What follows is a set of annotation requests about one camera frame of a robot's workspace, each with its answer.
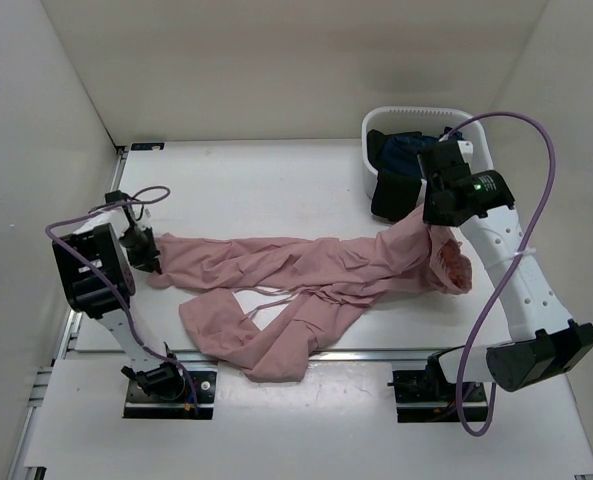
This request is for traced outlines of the pink trousers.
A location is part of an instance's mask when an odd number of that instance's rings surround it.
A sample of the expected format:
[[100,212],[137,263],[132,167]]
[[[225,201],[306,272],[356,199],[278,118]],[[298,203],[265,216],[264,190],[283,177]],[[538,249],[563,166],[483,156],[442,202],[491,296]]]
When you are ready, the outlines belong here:
[[472,288],[472,266],[449,228],[422,208],[373,237],[158,238],[154,289],[195,292],[179,307],[199,351],[255,382],[299,382],[309,356],[336,343],[389,292]]

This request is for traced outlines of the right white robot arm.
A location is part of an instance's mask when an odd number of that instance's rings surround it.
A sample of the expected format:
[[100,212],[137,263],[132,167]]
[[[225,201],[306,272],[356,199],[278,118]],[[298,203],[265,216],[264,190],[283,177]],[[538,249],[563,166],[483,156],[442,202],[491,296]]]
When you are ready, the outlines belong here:
[[494,382],[515,392],[568,373],[593,348],[593,325],[579,324],[557,299],[529,252],[515,199],[495,170],[474,173],[456,141],[420,151],[427,181],[423,220],[457,227],[473,246],[500,303],[510,338],[471,350],[456,347],[434,354],[425,387],[446,400],[465,382]]

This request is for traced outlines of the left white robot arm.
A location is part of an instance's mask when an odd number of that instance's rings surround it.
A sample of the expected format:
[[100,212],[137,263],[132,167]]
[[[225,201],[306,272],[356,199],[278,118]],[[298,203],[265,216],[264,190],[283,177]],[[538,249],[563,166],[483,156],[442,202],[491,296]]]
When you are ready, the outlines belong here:
[[46,228],[65,297],[72,310],[102,325],[129,358],[122,373],[149,396],[172,401],[186,377],[167,344],[131,307],[133,272],[162,272],[146,206],[120,190],[86,216]]

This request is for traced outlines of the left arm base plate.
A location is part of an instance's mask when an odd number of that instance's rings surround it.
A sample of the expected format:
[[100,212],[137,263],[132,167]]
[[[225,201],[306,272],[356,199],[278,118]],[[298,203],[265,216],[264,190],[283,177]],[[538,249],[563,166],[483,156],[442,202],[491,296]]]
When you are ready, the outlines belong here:
[[198,408],[192,404],[194,397],[190,387],[183,382],[171,393],[146,394],[136,381],[128,383],[123,417],[144,420],[211,420],[217,387],[217,371],[197,370],[190,372],[197,394]]

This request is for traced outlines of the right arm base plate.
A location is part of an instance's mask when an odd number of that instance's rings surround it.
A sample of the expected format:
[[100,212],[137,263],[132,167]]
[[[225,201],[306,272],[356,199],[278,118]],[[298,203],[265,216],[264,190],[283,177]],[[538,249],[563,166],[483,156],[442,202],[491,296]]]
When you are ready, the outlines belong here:
[[[421,370],[394,370],[387,386],[393,389],[398,423],[458,423],[456,385],[434,382]],[[463,409],[469,422],[483,422],[489,411],[482,383],[465,382]]]

